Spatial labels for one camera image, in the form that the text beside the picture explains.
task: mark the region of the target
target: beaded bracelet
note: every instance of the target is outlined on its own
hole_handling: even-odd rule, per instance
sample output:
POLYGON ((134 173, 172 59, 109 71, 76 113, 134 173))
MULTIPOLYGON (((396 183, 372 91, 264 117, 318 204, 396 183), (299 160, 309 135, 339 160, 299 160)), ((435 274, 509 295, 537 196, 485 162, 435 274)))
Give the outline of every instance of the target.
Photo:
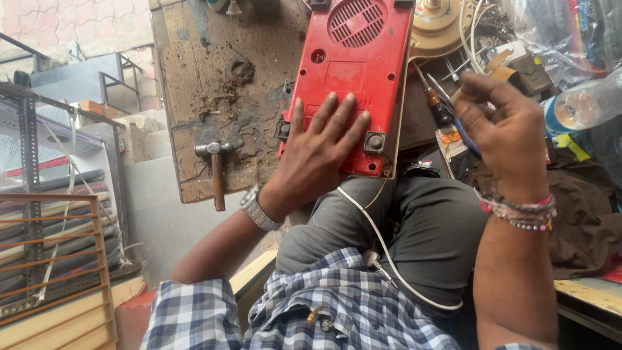
POLYGON ((550 195, 546 200, 536 204, 512 204, 501 194, 495 193, 484 198, 475 190, 480 206, 485 212, 492 212, 500 219, 508 221, 519 229, 546 231, 552 229, 552 220, 557 215, 555 197, 550 195))

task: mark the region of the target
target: screwdriver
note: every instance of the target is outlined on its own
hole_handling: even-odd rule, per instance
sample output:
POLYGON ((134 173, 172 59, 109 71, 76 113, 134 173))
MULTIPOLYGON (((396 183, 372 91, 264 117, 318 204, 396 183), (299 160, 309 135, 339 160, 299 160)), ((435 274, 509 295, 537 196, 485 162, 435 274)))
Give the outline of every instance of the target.
POLYGON ((434 121, 436 121, 436 125, 442 129, 453 124, 453 114, 449 110, 449 106, 443 102, 440 97, 436 94, 436 91, 427 83, 423 73, 419 69, 419 66, 415 62, 412 63, 417 69, 417 73, 419 73, 419 77, 421 81, 424 83, 425 94, 428 99, 428 105, 432 110, 432 116, 434 117, 434 121))

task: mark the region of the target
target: checkered shirt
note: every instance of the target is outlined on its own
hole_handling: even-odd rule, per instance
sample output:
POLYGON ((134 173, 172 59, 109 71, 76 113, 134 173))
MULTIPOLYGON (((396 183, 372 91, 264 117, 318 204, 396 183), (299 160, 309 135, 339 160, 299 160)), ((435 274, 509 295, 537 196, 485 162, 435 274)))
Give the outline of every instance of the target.
POLYGON ((248 324, 242 337, 227 280, 165 281, 141 349, 459 349, 405 294, 369 272, 355 248, 328 254, 295 275, 272 273, 248 324))

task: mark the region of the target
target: hammer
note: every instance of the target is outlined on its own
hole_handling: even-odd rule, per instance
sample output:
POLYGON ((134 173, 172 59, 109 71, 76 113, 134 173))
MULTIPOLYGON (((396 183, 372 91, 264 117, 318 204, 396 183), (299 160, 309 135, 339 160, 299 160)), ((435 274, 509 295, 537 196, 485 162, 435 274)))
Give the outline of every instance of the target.
POLYGON ((225 210, 225 176, 223 175, 222 152, 230 152, 233 145, 229 142, 223 144, 212 142, 195 146, 197 157, 207 157, 211 154, 211 183, 214 188, 214 206, 217 212, 225 210))

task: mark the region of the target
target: wristwatch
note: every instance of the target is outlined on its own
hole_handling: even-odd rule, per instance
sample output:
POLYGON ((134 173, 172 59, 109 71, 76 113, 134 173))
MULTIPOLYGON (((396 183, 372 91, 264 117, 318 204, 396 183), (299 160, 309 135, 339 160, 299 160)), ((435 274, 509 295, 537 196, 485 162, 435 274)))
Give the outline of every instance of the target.
POLYGON ((259 204, 257 203, 257 196, 259 194, 259 190, 261 189, 261 185, 257 184, 242 198, 239 206, 244 210, 248 216, 251 217, 257 226, 261 227, 264 231, 271 231, 278 229, 283 223, 282 222, 274 222, 272 219, 261 210, 259 204))

